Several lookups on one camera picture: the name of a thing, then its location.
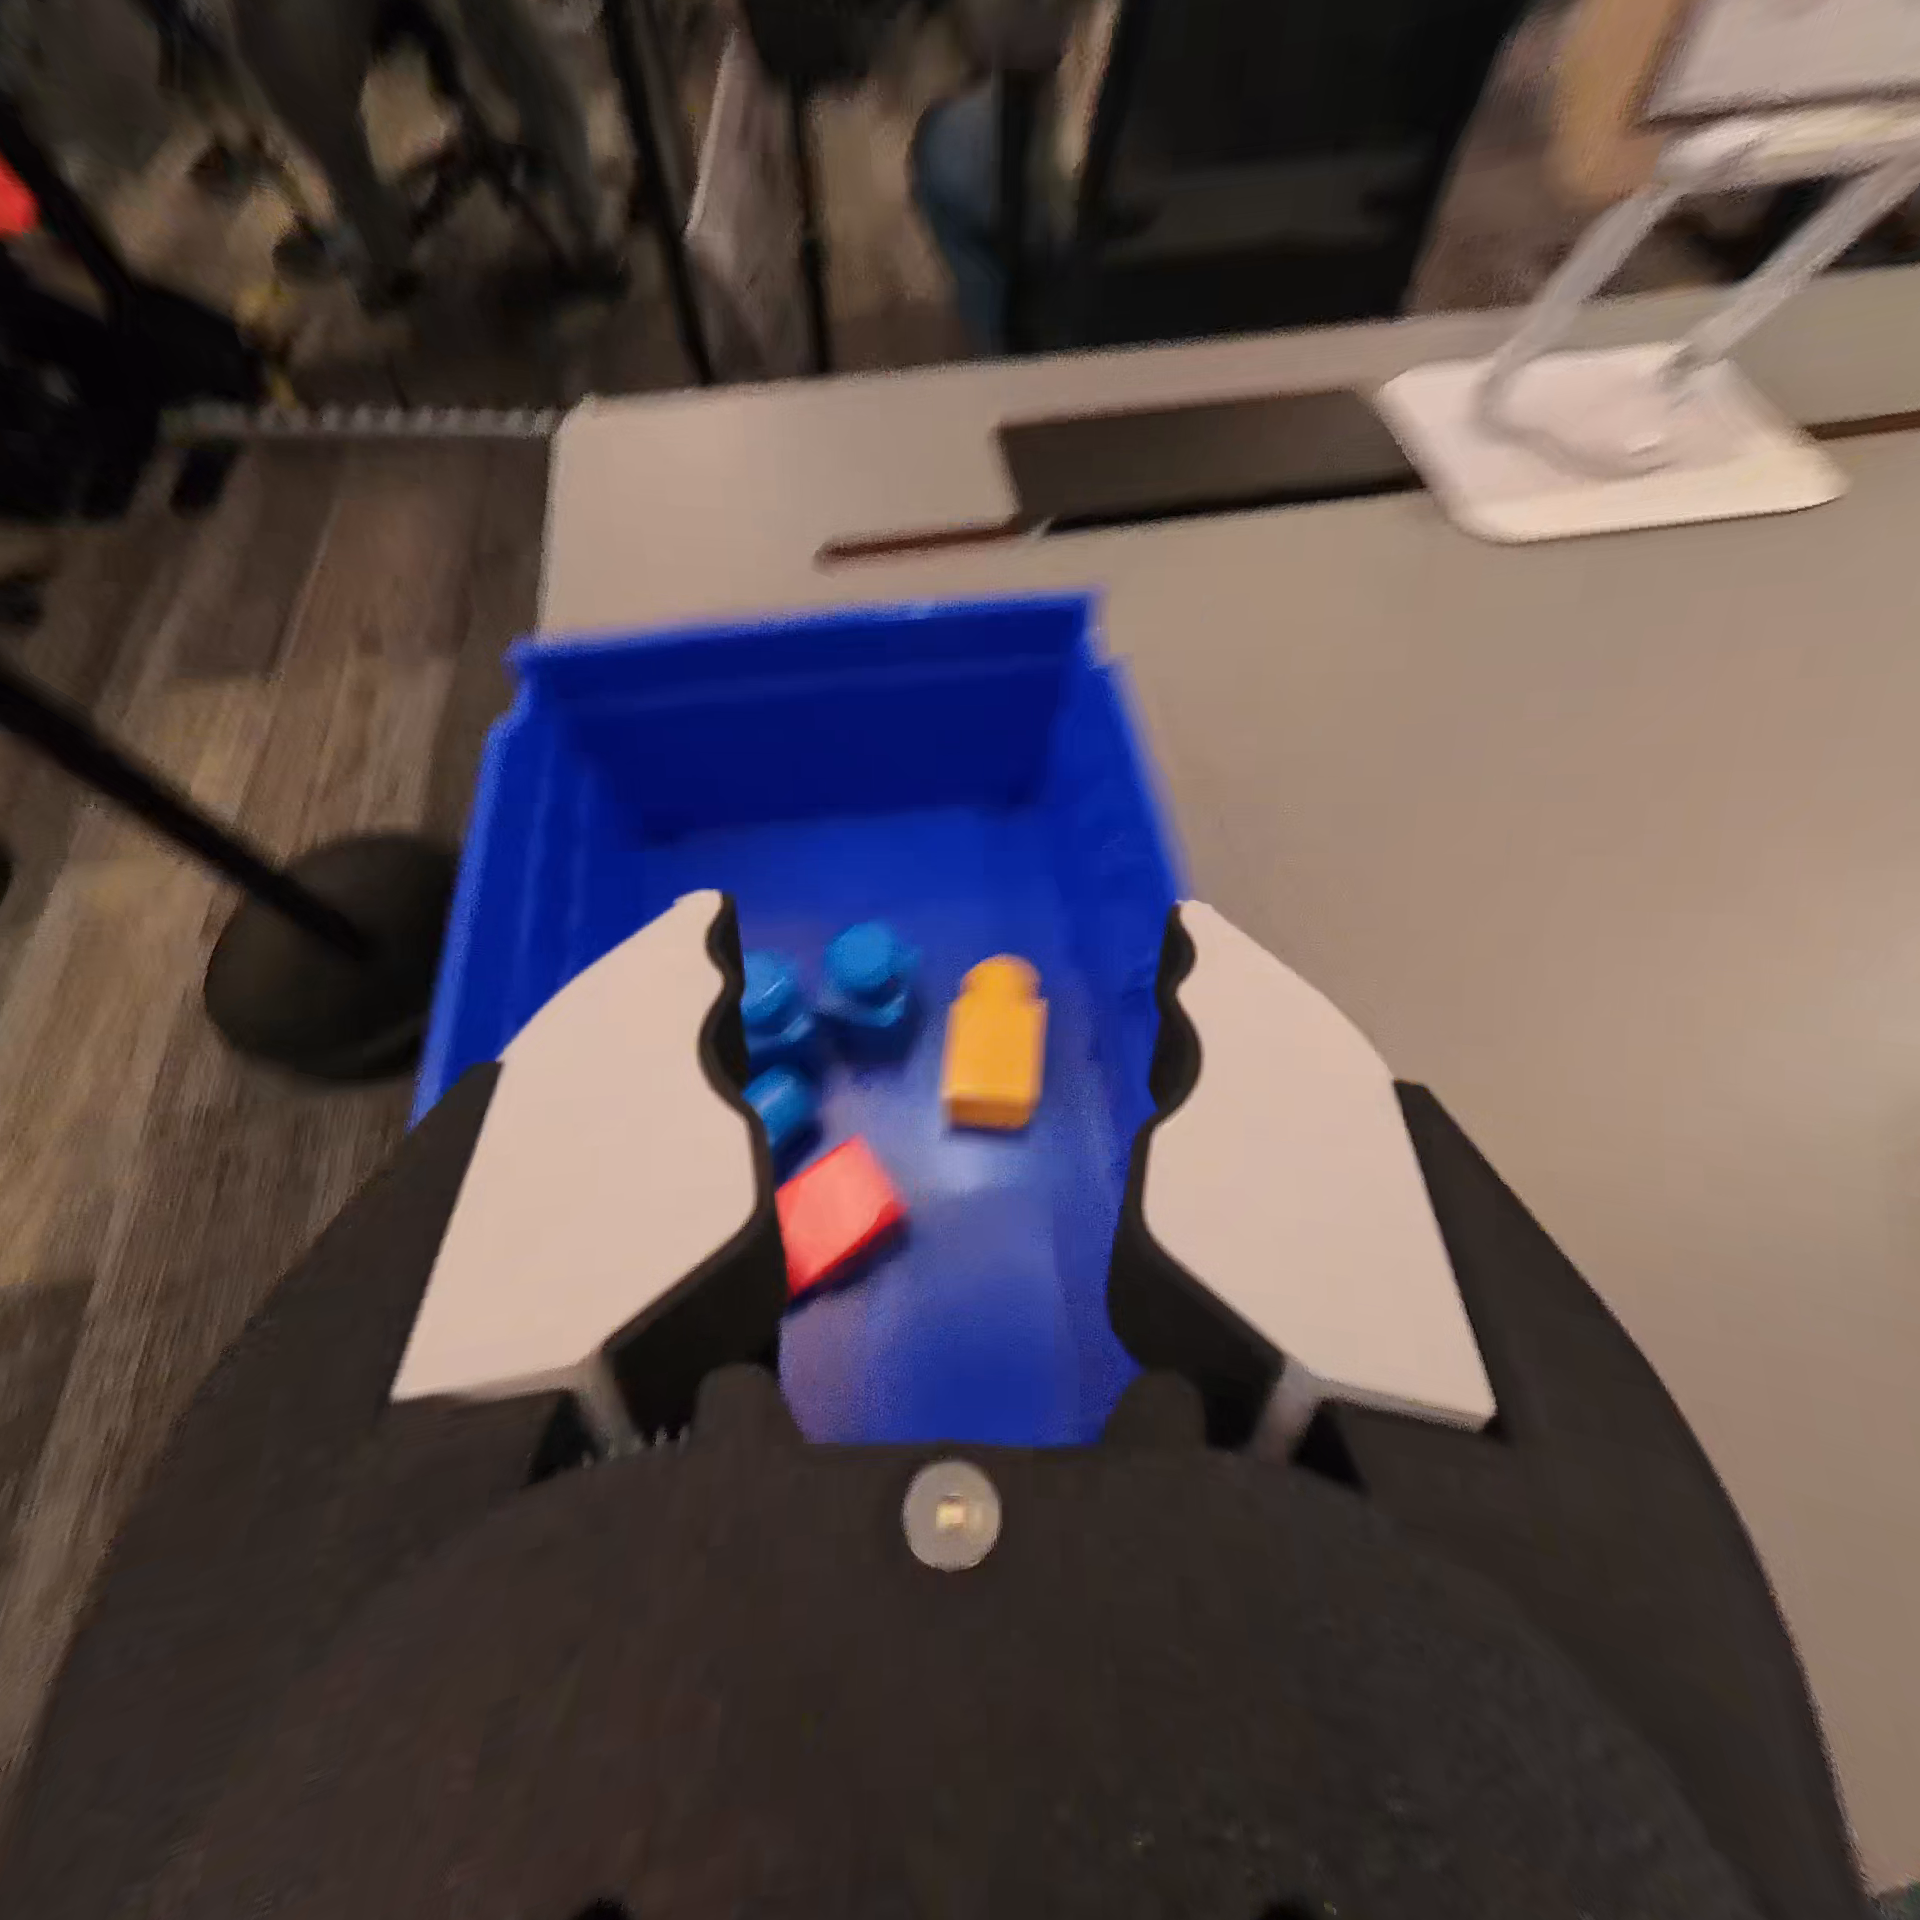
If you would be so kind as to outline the printed instruction sheet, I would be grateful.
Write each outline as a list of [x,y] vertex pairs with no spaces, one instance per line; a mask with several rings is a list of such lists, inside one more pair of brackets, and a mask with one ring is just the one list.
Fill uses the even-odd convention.
[[1916,3],[1686,3],[1653,60],[1636,119],[1666,129],[1916,94]]

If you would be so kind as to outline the orange toy block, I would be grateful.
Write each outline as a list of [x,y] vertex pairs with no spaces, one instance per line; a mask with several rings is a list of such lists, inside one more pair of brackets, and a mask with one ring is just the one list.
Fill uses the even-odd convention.
[[1039,972],[1015,953],[975,962],[950,998],[942,1105],[950,1129],[1016,1134],[1044,1085],[1049,1005]]

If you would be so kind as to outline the black backpack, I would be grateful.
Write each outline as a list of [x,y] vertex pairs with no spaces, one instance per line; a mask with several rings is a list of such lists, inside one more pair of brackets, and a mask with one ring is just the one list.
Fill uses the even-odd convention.
[[4,522],[119,518],[160,445],[160,421],[204,403],[264,401],[264,358],[223,311],[128,266],[8,91],[1,153],[38,228],[101,300],[74,305],[4,252]]

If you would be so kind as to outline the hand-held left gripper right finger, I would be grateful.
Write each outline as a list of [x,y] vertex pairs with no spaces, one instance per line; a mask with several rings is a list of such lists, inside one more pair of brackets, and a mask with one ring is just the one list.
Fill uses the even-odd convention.
[[1385,1058],[1216,908],[1169,908],[1108,1317],[1217,1450],[1325,1409],[1485,1434],[1496,1393]]

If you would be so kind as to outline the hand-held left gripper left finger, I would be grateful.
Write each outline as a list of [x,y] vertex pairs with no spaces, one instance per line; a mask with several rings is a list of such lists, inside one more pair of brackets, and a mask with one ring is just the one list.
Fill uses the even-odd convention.
[[700,889],[503,1049],[392,1404],[562,1395],[599,1450],[634,1450],[772,1356],[785,1268],[742,980],[735,905]]

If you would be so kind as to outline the grey metal rail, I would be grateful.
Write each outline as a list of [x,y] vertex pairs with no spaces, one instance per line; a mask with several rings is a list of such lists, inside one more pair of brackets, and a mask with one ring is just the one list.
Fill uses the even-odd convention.
[[176,445],[258,442],[551,442],[565,418],[559,407],[407,407],[332,403],[320,407],[244,407],[194,403],[160,414],[157,433]]

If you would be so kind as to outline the black tripod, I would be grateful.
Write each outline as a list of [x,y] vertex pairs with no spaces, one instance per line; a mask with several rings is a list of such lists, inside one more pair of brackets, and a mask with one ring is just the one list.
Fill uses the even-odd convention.
[[724,45],[687,165],[679,70],[656,5],[606,3],[599,33],[633,147],[630,215],[648,226],[693,378],[824,375],[824,203],[809,110],[837,67],[829,5],[720,5]]

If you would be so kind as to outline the white document stand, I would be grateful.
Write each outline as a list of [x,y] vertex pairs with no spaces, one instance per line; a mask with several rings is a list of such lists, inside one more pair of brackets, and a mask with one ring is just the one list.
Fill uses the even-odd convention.
[[[1813,179],[1839,190],[1684,338],[1562,348],[1581,306],[1684,202]],[[1846,489],[1839,468],[1732,355],[1916,181],[1912,105],[1753,111],[1678,134],[1642,188],[1580,238],[1496,351],[1407,369],[1374,407],[1453,526],[1489,545],[1824,507]]]

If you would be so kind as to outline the red toy block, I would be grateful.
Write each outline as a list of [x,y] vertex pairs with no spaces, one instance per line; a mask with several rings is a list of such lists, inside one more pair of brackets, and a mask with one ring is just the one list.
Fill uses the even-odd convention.
[[865,1275],[906,1228],[896,1179],[863,1135],[801,1165],[775,1202],[791,1307]]

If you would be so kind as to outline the blue toy block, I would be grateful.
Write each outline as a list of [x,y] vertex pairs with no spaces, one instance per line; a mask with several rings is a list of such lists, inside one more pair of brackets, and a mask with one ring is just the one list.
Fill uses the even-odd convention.
[[817,1013],[853,1065],[905,1057],[919,1028],[921,955],[892,921],[863,918],[822,951]]
[[744,951],[738,1015],[753,1074],[791,1069],[812,1076],[822,1069],[821,1019],[799,962],[791,953]]
[[753,1074],[744,1097],[758,1117],[777,1179],[791,1177],[821,1138],[822,1092],[816,1078],[791,1062]]

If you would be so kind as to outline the black high-back chair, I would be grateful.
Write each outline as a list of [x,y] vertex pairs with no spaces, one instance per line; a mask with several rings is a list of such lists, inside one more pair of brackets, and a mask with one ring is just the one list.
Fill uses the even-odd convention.
[[1527,5],[1118,5],[1023,349],[1396,317]]

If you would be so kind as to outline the black floor stand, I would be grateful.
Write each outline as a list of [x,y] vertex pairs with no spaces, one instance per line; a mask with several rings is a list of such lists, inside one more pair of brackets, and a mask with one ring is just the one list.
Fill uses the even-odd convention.
[[446,845],[359,831],[273,861],[10,661],[1,730],[228,882],[236,905],[201,998],[231,1052],[341,1085],[415,1068],[456,884]]

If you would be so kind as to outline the blue plastic bin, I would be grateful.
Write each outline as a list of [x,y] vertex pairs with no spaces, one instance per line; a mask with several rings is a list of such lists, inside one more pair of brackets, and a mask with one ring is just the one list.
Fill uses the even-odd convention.
[[[919,951],[919,1028],[905,1057],[854,1065],[821,1022],[801,1165],[868,1138],[906,1228],[789,1310],[784,1393],[826,1443],[1088,1443],[1133,1371],[1106,1278],[1182,891],[1092,601],[525,642],[510,671],[409,1122],[676,895],[727,894],[742,951],[797,957],[817,1019],[826,942],[892,921]],[[1029,959],[1046,1002],[1016,1134],[952,1129],[942,1105],[948,1007],[993,953]]]

